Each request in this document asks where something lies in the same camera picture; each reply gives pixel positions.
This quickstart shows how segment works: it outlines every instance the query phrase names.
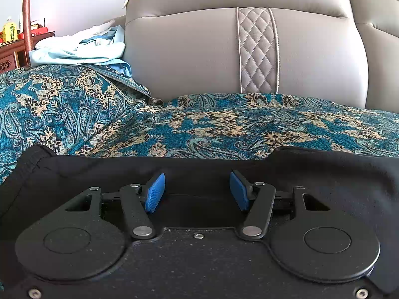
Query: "silver rivet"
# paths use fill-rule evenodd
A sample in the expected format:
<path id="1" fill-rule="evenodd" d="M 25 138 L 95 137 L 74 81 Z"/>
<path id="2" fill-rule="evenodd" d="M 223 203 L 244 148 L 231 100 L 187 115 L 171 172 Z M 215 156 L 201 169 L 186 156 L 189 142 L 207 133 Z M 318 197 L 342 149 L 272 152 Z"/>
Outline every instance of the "silver rivet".
<path id="1" fill-rule="evenodd" d="M 41 298 L 41 292 L 37 289 L 30 289 L 27 294 L 32 298 L 32 299 L 40 299 Z"/>
<path id="2" fill-rule="evenodd" d="M 203 233 L 195 233 L 194 234 L 194 238 L 195 239 L 203 239 L 205 236 L 203 235 Z"/>
<path id="3" fill-rule="evenodd" d="M 262 233 L 262 229 L 256 226 L 246 226 L 242 229 L 242 232 L 247 236 L 259 236 Z"/>
<path id="4" fill-rule="evenodd" d="M 133 234 L 137 236 L 149 236 L 152 233 L 152 228 L 148 226 L 139 226 L 133 229 Z"/>
<path id="5" fill-rule="evenodd" d="M 359 289 L 356 292 L 356 298 L 357 299 L 366 299 L 369 296 L 369 292 L 367 289 Z"/>

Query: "patterned bedspread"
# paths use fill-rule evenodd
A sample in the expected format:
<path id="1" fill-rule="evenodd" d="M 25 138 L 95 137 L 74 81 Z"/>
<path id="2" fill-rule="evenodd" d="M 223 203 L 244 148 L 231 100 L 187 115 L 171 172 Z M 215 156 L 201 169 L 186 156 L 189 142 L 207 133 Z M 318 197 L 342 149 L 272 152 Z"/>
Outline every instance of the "patterned bedspread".
<path id="1" fill-rule="evenodd" d="M 282 94 L 196 94 L 163 104 L 109 67 L 0 75 L 0 181 L 35 143 L 58 154 L 265 158 L 278 146 L 399 156 L 399 114 Z"/>

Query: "gray leather headboard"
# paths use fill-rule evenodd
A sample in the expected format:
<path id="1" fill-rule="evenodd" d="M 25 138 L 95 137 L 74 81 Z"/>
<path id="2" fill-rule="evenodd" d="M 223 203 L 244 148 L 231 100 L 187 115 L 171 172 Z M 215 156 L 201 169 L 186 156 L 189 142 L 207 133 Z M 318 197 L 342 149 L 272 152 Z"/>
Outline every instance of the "gray leather headboard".
<path id="1" fill-rule="evenodd" d="M 398 14 L 397 0 L 129 0 L 123 58 L 164 101 L 286 93 L 399 112 Z"/>

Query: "blanket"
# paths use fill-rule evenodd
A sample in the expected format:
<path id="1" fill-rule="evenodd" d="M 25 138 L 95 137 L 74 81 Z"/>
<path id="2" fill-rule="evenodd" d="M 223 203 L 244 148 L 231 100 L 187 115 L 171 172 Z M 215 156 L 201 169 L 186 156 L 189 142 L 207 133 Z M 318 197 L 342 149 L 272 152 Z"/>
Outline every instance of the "blanket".
<path id="1" fill-rule="evenodd" d="M 265 158 L 278 146 L 399 156 L 399 114 L 282 94 L 194 94 L 168 103 L 108 66 L 0 75 L 0 181 L 33 144 L 78 156 Z"/>

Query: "blue gripper pad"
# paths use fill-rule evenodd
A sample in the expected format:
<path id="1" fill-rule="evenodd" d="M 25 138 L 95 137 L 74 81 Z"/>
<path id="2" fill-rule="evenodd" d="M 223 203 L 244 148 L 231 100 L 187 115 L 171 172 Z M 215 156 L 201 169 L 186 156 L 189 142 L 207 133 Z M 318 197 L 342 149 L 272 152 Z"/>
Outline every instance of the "blue gripper pad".
<path id="1" fill-rule="evenodd" d="M 230 191 L 241 211 L 248 210 L 249 199 L 247 195 L 247 188 L 233 172 L 230 172 Z"/>
<path id="2" fill-rule="evenodd" d="M 149 186 L 144 209 L 147 213 L 153 213 L 165 191 L 165 174 L 161 173 L 155 182 Z"/>

